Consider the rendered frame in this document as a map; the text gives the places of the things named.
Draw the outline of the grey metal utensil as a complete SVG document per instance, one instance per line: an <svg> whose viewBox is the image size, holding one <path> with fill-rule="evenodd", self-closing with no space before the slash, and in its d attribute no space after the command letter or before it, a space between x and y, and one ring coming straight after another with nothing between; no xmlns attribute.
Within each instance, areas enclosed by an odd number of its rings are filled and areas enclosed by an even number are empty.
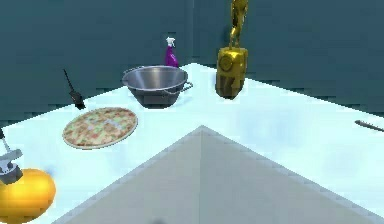
<svg viewBox="0 0 384 224"><path fill-rule="evenodd" d="M362 127L368 128L368 129L372 129L372 130L376 130L376 131L384 133L384 128L380 128L380 127L375 126L373 124L370 124L368 122L365 122L365 121L362 121L362 120L355 120L354 123L359 125L359 126L362 126Z"/></svg>

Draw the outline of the grey metal pot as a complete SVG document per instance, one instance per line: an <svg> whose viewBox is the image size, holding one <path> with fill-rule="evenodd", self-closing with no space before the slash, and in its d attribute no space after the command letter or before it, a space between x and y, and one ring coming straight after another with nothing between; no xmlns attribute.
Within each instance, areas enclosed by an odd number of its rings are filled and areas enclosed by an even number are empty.
<svg viewBox="0 0 384 224"><path fill-rule="evenodd" d="M193 87L185 70L165 65L131 68L123 72L121 82L147 109L170 107L182 92Z"/></svg>

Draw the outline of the gold statue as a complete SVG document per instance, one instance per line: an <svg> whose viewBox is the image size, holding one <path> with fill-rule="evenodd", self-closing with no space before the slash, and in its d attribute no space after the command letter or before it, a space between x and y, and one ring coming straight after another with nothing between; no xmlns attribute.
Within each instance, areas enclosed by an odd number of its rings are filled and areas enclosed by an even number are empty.
<svg viewBox="0 0 384 224"><path fill-rule="evenodd" d="M229 44L218 52L216 93L233 100L242 90L247 69L248 50L240 46L242 27L248 12L248 0L232 0Z"/></svg>

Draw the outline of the purple spray bottle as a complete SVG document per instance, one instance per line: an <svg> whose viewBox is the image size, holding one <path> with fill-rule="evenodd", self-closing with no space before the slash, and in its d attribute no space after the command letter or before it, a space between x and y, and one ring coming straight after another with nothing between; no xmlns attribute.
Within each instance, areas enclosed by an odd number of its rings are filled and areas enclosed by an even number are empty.
<svg viewBox="0 0 384 224"><path fill-rule="evenodd" d="M165 63L167 66L178 67L179 63L173 52L173 48L175 47L174 41L175 39L173 37L166 38L167 49L166 49Z"/></svg>

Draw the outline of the patterned round plate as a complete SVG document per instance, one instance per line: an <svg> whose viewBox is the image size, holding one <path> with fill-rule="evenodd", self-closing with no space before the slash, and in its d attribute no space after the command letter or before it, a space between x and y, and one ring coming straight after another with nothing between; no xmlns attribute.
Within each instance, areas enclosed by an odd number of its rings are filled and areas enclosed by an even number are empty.
<svg viewBox="0 0 384 224"><path fill-rule="evenodd" d="M62 138L67 145L77 149L98 149L124 140L137 125L138 117L129 109L98 108L70 121L62 132Z"/></svg>

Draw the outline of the black spatula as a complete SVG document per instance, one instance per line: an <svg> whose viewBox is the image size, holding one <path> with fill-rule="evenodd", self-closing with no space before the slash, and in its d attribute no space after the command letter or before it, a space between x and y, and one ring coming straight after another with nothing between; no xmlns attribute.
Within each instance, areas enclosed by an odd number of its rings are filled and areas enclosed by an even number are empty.
<svg viewBox="0 0 384 224"><path fill-rule="evenodd" d="M71 97L75 107L77 109L79 109L79 110L85 109L86 106L84 104L82 95L79 92L74 90L73 85L72 85L72 83L71 83L71 81L70 81L70 79L68 77L68 74L67 74L66 70L64 70L64 74L65 74L66 80L68 82L68 85L70 87L69 95L70 95L70 97Z"/></svg>

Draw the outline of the yellow kettle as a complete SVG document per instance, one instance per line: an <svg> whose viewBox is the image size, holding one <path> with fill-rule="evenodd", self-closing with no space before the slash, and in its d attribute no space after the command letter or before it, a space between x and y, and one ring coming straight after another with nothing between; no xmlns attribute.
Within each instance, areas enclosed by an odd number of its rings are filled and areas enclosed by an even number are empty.
<svg viewBox="0 0 384 224"><path fill-rule="evenodd" d="M14 163L23 153L9 147L1 128L0 141L6 150L0 155L0 222L25 224L41 216L52 205L56 195L55 182L43 170L21 169Z"/></svg>

